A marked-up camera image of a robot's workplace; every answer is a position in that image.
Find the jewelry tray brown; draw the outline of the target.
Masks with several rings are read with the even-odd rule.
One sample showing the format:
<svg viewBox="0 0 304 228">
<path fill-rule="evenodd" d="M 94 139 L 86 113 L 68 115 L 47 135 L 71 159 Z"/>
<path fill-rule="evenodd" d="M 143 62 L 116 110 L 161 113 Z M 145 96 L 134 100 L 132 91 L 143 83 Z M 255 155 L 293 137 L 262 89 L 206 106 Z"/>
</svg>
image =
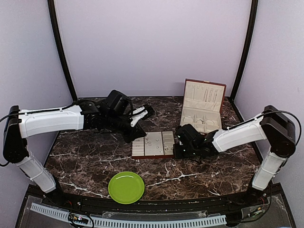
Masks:
<svg viewBox="0 0 304 228">
<path fill-rule="evenodd" d="M 172 131 L 148 132 L 145 137 L 132 142 L 132 158 L 174 158 L 174 136 Z"/>
</svg>

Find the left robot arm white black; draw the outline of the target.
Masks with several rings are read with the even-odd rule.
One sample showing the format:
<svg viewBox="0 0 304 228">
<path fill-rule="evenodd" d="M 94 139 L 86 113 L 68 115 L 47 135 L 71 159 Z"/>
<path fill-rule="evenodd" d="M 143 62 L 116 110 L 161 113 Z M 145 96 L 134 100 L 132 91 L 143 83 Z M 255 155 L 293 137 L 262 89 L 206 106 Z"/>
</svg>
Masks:
<svg viewBox="0 0 304 228">
<path fill-rule="evenodd" d="M 94 102 L 76 100 L 66 107 L 45 110 L 21 110 L 17 105 L 10 108 L 3 136 L 3 157 L 7 163 L 17 165 L 27 177 L 48 194 L 57 207 L 67 203 L 67 196 L 60 191 L 55 177 L 34 157 L 28 149 L 29 137 L 64 130 L 109 130 L 120 133 L 126 143 L 145 137 L 139 125 L 154 114 L 153 108 L 144 104 L 134 108 L 131 99 L 113 90 L 105 99 Z"/>
</svg>

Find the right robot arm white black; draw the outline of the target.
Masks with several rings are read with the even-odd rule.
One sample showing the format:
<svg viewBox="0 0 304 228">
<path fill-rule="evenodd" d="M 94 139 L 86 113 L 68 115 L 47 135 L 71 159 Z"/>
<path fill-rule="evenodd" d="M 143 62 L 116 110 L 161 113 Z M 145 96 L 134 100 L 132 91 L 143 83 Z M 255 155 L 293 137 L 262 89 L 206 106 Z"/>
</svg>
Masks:
<svg viewBox="0 0 304 228">
<path fill-rule="evenodd" d="M 268 141 L 270 148 L 252 179 L 251 189 L 242 196 L 245 205 L 253 206 L 260 200 L 261 191 L 295 153 L 300 141 L 301 134 L 295 132 L 295 124 L 288 116 L 295 117 L 268 105 L 249 120 L 208 134 L 199 133 L 191 124 L 179 126 L 176 129 L 179 142 L 174 144 L 173 153 L 177 159 L 206 158 L 243 144 Z"/>
</svg>

